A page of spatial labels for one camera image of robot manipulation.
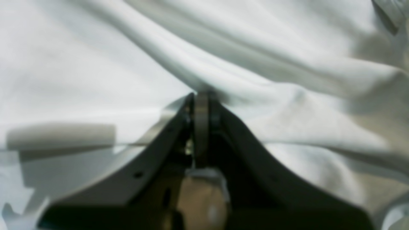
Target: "black plastic part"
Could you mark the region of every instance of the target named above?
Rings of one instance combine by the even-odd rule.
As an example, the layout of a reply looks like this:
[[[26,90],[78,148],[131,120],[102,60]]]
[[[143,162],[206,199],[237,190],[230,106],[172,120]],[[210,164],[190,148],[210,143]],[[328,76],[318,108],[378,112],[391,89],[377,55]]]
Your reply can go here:
[[[183,230],[182,215],[177,211],[135,207],[50,208],[40,228],[60,230]]]
[[[207,134],[195,130],[191,119],[196,122],[197,116],[192,114],[193,96],[189,95],[185,106],[139,157],[104,181],[54,204],[39,226],[183,229],[183,217],[175,207],[184,170],[192,159],[177,150],[195,132],[196,137],[208,137],[207,154],[199,155],[205,156],[201,164],[219,168],[227,180],[231,207],[226,229],[373,229],[364,211],[292,173],[214,93],[205,96],[208,123],[201,124],[207,125]]]

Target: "white fabric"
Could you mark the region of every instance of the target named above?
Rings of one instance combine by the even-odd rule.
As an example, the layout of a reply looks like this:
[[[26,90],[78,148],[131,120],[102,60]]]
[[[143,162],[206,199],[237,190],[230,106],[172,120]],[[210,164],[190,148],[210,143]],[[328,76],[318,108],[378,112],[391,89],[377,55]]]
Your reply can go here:
[[[0,229],[36,229],[137,156],[165,106],[210,88],[388,229],[409,203],[409,53],[407,14],[389,10],[406,3],[377,2],[397,35],[370,0],[0,0]]]

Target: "wrinkled white sheet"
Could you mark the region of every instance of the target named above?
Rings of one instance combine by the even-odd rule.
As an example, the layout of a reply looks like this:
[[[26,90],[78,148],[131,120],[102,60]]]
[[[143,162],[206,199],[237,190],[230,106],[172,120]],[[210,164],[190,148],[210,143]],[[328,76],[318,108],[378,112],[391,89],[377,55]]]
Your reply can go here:
[[[395,33],[370,0],[0,0],[0,229],[36,229],[137,156],[165,107],[214,89],[387,230],[409,212],[409,8],[376,2]]]

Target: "brown object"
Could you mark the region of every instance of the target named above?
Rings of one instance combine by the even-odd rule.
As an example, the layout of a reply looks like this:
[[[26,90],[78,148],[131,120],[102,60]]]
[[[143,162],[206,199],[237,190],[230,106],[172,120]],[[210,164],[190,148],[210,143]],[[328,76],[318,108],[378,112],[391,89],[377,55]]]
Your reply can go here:
[[[222,190],[205,178],[183,179],[177,209],[183,214],[186,230],[222,230],[226,224]]]

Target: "small hole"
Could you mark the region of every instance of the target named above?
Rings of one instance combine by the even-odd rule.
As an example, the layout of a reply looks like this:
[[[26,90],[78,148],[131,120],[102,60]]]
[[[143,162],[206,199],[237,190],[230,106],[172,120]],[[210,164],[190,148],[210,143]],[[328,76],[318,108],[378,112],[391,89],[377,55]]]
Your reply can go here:
[[[171,201],[171,189],[167,188],[165,194],[163,195],[162,205],[163,207],[168,207]]]
[[[133,175],[133,177],[135,177],[135,178],[141,178],[143,175],[144,175],[143,172],[137,172],[137,173],[135,173],[135,174]]]

